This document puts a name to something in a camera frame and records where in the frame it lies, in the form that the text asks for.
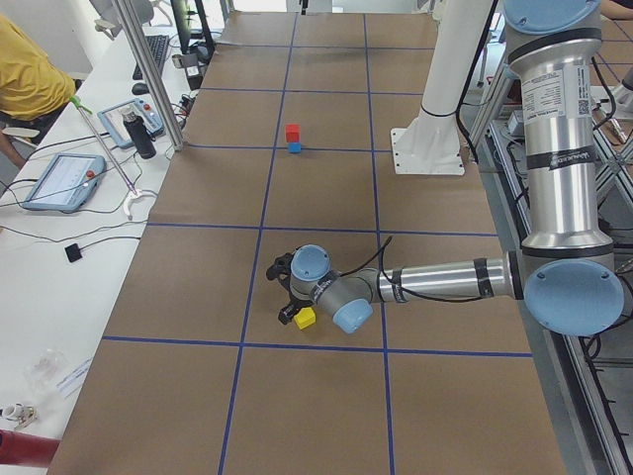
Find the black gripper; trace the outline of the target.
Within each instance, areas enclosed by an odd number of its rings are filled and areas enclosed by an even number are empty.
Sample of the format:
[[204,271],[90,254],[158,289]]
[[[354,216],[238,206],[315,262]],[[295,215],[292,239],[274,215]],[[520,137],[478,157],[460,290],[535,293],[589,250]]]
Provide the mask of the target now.
[[291,290],[291,264],[294,254],[286,252],[281,256],[275,257],[273,263],[266,270],[266,279],[269,281],[277,281],[288,293],[291,303],[284,306],[278,313],[278,320],[282,325],[288,325],[294,317],[301,311],[303,305]]

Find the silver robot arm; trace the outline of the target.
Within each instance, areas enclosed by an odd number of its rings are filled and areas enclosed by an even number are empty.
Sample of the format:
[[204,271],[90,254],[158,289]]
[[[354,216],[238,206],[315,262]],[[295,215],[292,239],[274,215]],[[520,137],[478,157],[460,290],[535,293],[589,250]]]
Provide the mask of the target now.
[[588,64],[601,45],[595,1],[508,1],[507,60],[521,83],[531,230],[499,259],[388,269],[381,255],[341,273],[307,244],[267,269],[289,303],[279,320],[317,306],[346,333],[376,302],[465,303],[506,295],[550,331],[589,336],[624,308],[613,243],[598,225]]

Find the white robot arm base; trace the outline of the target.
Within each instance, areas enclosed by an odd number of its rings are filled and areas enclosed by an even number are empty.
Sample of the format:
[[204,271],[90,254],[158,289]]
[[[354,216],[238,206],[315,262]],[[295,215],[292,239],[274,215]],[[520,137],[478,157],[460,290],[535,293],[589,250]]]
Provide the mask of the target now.
[[445,3],[419,113],[408,127],[391,130],[397,174],[461,176],[465,173],[460,155],[458,109],[496,8],[493,0]]

